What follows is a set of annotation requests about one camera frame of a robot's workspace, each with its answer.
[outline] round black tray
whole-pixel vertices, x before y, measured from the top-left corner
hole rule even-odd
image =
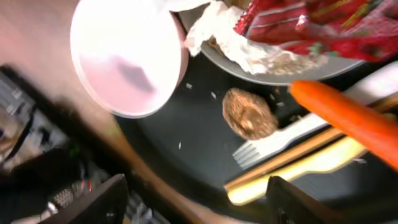
[[[367,63],[325,83],[344,90],[381,66]],[[142,119],[116,119],[134,150],[161,179],[182,195],[222,215],[264,223],[268,213],[265,199],[238,207],[229,202],[223,189],[227,180],[242,174],[232,153],[244,140],[232,132],[221,112],[224,94],[232,87],[263,96],[281,127],[291,123],[292,115],[308,113],[296,104],[286,87],[240,80],[201,54],[190,59],[181,84],[160,111]],[[398,178],[378,158],[366,154],[364,159],[366,164],[353,162],[331,174],[305,175],[293,184],[352,219],[366,218],[369,221],[371,212],[360,209],[365,215],[358,215],[355,213],[358,210],[353,208],[380,201],[386,195],[393,198],[390,189],[398,187]]]

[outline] table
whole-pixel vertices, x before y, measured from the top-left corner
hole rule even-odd
[[[73,105],[143,181],[191,222],[240,223],[190,201],[158,178],[127,143],[113,116],[89,97],[70,56],[70,24],[77,4],[78,0],[0,0],[0,64],[14,67],[49,99]]]

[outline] white fork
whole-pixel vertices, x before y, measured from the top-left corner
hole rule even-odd
[[[346,90],[344,95],[362,105],[368,105],[397,91],[398,62],[394,62],[360,80]],[[246,141],[232,155],[236,162],[246,169],[257,161],[280,152],[293,140],[325,127],[327,124],[325,120],[310,113],[264,139]]]

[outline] chopstick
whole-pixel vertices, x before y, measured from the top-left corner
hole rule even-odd
[[[398,92],[394,93],[382,100],[379,100],[372,104],[372,107],[379,112],[385,112],[389,109],[398,105]],[[316,136],[308,139],[307,141],[289,149],[287,152],[284,152],[277,157],[266,161],[265,163],[259,165],[258,167],[250,170],[249,172],[243,174],[242,176],[226,183],[224,188],[228,191],[232,188],[236,188],[239,185],[242,185],[246,182],[249,182],[252,179],[258,178],[272,170],[282,167],[287,163],[298,159],[301,156],[308,154],[309,152],[314,151],[315,149],[321,147],[322,145],[335,140],[344,134],[334,127],[327,129],[326,131],[317,134]]]

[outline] red plastic packet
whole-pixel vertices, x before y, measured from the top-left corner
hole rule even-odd
[[[374,62],[398,52],[398,1],[253,0],[234,29],[297,54]]]

